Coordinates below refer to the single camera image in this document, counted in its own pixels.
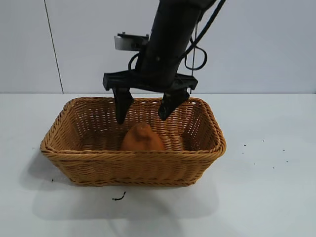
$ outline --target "wicker basket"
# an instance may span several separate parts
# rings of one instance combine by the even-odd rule
[[[190,98],[166,121],[161,98],[135,99],[123,125],[116,123],[113,98],[69,101],[40,149],[78,185],[187,186],[226,150],[222,131],[207,103]],[[119,151],[126,132],[146,121],[166,151]]]

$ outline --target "basket rim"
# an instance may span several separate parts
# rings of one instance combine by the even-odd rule
[[[60,125],[63,122],[63,118],[66,117],[69,112],[70,108],[74,106],[74,104],[78,101],[91,101],[91,100],[110,100],[111,102],[114,102],[113,97],[78,97],[74,98],[70,101],[68,101],[64,107],[63,110],[59,113],[58,117],[55,119],[53,125],[45,135],[44,139],[42,140],[40,144],[40,150],[44,154],[55,154],[55,155],[102,155],[102,154],[184,154],[184,155],[198,155],[198,154],[212,154],[221,152],[219,156],[225,153],[226,151],[226,140],[224,139],[224,135],[222,130],[219,127],[219,124],[217,123],[215,116],[210,108],[210,106],[202,99],[190,97],[187,102],[200,102],[205,106],[207,110],[207,116],[209,121],[211,122],[211,126],[214,128],[215,137],[217,138],[215,141],[215,146],[211,150],[198,150],[198,151],[112,151],[112,150],[101,150],[101,151],[95,151],[95,150],[56,150],[53,147],[51,147],[49,144],[51,141],[55,138],[55,136],[58,134],[58,130],[60,128]],[[154,97],[154,98],[135,98],[134,103],[142,103],[142,102],[148,102],[148,101],[154,101],[158,102],[158,100],[161,99],[161,97]]]

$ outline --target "black cable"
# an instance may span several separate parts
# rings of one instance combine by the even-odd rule
[[[213,14],[211,15],[211,17],[207,21],[206,25],[204,26],[203,30],[198,35],[197,39],[193,43],[191,43],[190,47],[178,58],[178,60],[175,62],[175,64],[177,64],[182,59],[184,59],[185,56],[187,56],[191,52],[191,50],[194,49],[194,47],[197,46],[199,41],[202,39],[202,37],[205,35],[205,33],[207,32],[207,30],[209,29],[209,27],[211,26],[211,24],[215,20],[216,16],[218,15],[219,11],[221,10],[221,8],[222,8],[222,6],[224,5],[225,2],[226,2],[226,0],[220,0],[220,2],[216,6]]]
[[[207,52],[206,52],[204,49],[202,49],[202,48],[200,48],[200,47],[198,47],[198,46],[196,46],[195,48],[197,48],[197,49],[199,49],[199,50],[201,50],[201,51],[203,52],[203,54],[204,54],[204,60],[203,60],[203,62],[202,62],[202,64],[201,64],[200,66],[198,66],[198,67],[196,67],[196,68],[194,68],[194,67],[190,68],[190,67],[187,65],[188,56],[186,55],[185,58],[184,58],[184,66],[185,66],[187,69],[192,70],[192,71],[197,71],[197,70],[202,69],[202,68],[206,65],[206,63],[207,63]]]
[[[209,5],[206,6],[204,12],[207,11],[210,7],[212,7],[215,2],[216,2],[216,0],[213,0],[212,2],[210,2]]]
[[[139,56],[140,52],[136,53],[128,62],[128,71],[129,73],[131,73],[133,76],[136,77],[140,77],[140,78],[151,78],[151,77],[155,77],[158,76],[160,74],[162,74],[165,70],[165,66],[162,68],[162,70],[153,72],[153,73],[149,73],[149,74],[145,74],[145,73],[138,73],[135,70],[132,69],[132,63],[135,60],[135,58],[137,58]]]
[[[198,37],[196,38],[196,40],[194,42],[191,43],[191,45],[189,46],[189,48],[176,60],[172,63],[172,65],[177,64],[179,62],[181,62],[182,59],[184,59],[185,57],[188,56],[188,54],[192,51],[192,49],[197,48],[197,44],[199,43],[199,41],[202,39],[202,37],[205,35],[205,33],[207,32],[207,30],[209,29],[209,27],[211,26],[211,24],[213,23],[213,21],[215,20],[216,16],[218,15],[219,11],[221,10],[222,6],[224,5],[224,3],[226,2],[226,0],[220,0],[220,2],[218,3],[218,5],[216,6],[214,12],[212,13],[211,17],[209,18],[209,20],[207,21],[206,25],[204,26],[204,28],[202,29],[202,31],[200,32],[200,34],[198,35]],[[134,70],[132,70],[132,63],[135,60],[135,58],[137,58],[139,56],[140,53],[136,53],[128,62],[128,71],[135,76],[138,77],[142,77],[142,78],[146,78],[146,77],[153,77],[153,76],[157,76],[159,74],[162,74],[162,72],[164,71],[165,67],[163,68],[163,70],[159,70],[157,72],[154,73],[150,73],[150,74],[143,74],[143,73],[137,73]]]

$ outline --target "white tabletop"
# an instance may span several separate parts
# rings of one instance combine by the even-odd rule
[[[184,188],[68,181],[39,144],[81,96],[0,94],[0,236],[316,236],[316,95],[194,95],[212,107],[228,148]]]

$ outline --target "debris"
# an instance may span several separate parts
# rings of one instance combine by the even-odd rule
[[[126,191],[124,192],[122,197],[120,197],[120,198],[113,198],[112,200],[113,201],[120,201],[120,200],[122,200],[125,197],[125,194],[126,194]]]

